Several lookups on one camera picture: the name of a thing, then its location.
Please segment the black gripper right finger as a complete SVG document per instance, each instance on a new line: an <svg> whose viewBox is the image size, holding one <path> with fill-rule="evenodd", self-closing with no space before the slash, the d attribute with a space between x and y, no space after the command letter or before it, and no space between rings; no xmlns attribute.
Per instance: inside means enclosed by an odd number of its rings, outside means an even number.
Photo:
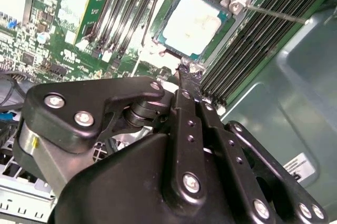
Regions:
<svg viewBox="0 0 337 224"><path fill-rule="evenodd" d="M236 223L329 223L319 203L240 123L197 106Z"/></svg>

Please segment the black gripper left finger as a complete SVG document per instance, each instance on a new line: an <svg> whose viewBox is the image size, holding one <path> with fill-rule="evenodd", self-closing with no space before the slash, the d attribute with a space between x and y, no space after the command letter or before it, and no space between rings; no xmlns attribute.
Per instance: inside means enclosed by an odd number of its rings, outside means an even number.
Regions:
<svg viewBox="0 0 337 224"><path fill-rule="evenodd" d="M203 150L196 115L202 72L186 65L177 71L175 93L148 76L31 88L21 118L21 166L59 198L81 171L145 137L164 134L172 143L172 161L162 195L171 207L199 208L206 177L193 158Z"/></svg>

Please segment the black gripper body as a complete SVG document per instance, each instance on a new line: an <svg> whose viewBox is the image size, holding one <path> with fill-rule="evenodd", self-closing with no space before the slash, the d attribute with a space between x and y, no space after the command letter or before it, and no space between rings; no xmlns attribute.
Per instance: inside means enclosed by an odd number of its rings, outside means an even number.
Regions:
<svg viewBox="0 0 337 224"><path fill-rule="evenodd" d="M166 203L171 155L169 137L158 134L86 168L65 186L49 223L233 223L214 159L203 150L193 162L205 170L204 205L189 217Z"/></svg>

